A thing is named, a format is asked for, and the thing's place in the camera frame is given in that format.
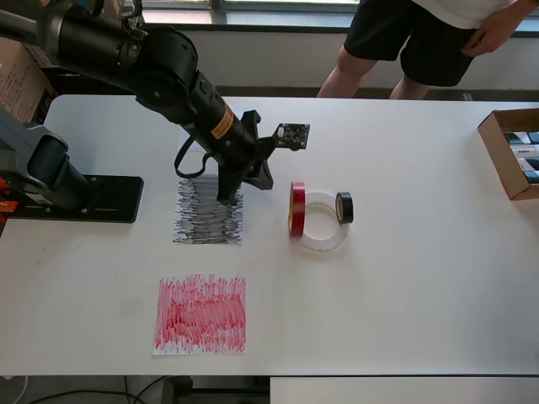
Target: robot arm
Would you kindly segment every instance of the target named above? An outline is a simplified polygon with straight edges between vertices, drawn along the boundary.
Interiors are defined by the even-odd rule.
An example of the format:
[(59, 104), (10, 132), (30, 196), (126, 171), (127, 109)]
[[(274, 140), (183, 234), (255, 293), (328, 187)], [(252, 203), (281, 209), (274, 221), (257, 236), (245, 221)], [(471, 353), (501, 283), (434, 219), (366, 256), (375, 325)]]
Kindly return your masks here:
[(132, 29), (70, 3), (50, 4), (36, 24), (25, 26), (24, 37), (37, 38), (59, 66), (129, 90), (140, 104), (181, 125), (190, 139), (176, 158), (177, 174), (193, 178), (204, 172), (204, 167), (192, 174), (179, 171), (183, 155), (197, 141), (206, 151), (203, 164), (209, 157), (219, 164), (217, 199), (223, 204), (235, 203), (241, 182), (272, 188), (267, 159), (276, 147), (307, 146), (309, 125), (281, 124), (273, 136), (259, 139), (256, 111), (237, 118), (197, 69), (192, 42), (175, 29)]

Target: orange label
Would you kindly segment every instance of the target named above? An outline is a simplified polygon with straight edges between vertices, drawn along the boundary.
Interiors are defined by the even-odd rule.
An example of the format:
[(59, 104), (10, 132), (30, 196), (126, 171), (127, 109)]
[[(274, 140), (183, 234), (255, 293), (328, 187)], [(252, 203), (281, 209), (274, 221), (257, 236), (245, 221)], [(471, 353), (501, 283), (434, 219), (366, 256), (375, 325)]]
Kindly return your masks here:
[(19, 202), (14, 200), (0, 200), (0, 212), (13, 213), (16, 211)]
[(213, 128), (211, 134), (213, 135), (213, 137), (219, 140), (228, 132), (233, 123), (234, 113), (232, 112), (228, 104), (225, 103), (225, 114), (222, 116), (221, 122), (219, 122), (217, 126)]

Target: circuit board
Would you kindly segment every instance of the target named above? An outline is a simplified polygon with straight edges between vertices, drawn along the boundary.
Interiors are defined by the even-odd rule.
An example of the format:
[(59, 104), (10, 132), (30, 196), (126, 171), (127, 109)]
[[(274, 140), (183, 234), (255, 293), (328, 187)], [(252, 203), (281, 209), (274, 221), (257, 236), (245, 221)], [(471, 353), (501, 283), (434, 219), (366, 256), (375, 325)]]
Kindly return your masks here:
[(307, 147), (310, 125), (303, 124), (279, 124), (275, 133), (275, 147), (291, 150), (300, 150)]

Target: wall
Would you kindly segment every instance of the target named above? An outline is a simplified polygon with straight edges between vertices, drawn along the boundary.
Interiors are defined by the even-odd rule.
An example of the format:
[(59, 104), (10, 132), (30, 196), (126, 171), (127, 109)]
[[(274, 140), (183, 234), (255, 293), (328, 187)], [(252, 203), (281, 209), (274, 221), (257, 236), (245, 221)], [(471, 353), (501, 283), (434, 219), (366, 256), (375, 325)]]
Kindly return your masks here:
[[(336, 62), (344, 35), (191, 31), (200, 69), (214, 85), (320, 87)], [(391, 88), (398, 62), (380, 62), (364, 86)], [(459, 88), (539, 89), (539, 39), (511, 39), (477, 58)]]

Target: white table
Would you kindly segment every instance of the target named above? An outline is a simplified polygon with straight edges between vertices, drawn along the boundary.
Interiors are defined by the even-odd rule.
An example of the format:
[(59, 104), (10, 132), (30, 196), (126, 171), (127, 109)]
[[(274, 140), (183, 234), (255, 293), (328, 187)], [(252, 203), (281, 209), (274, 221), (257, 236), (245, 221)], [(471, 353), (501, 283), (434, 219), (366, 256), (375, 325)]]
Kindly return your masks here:
[(272, 377), (271, 404), (537, 404), (522, 377)]
[[(272, 191), (246, 187), (241, 247), (172, 243), (177, 126), (129, 97), (53, 103), (46, 125), (81, 172), (145, 188), (134, 225), (8, 222), (0, 375), (539, 370), (539, 201), (508, 200), (476, 132), (492, 109), (529, 104), (228, 102), (257, 109), (263, 135), (312, 126), (306, 151), (270, 159)], [(291, 180), (352, 193), (345, 245), (320, 255), (289, 240)], [(192, 273), (247, 276), (247, 353), (151, 355), (159, 280)]]

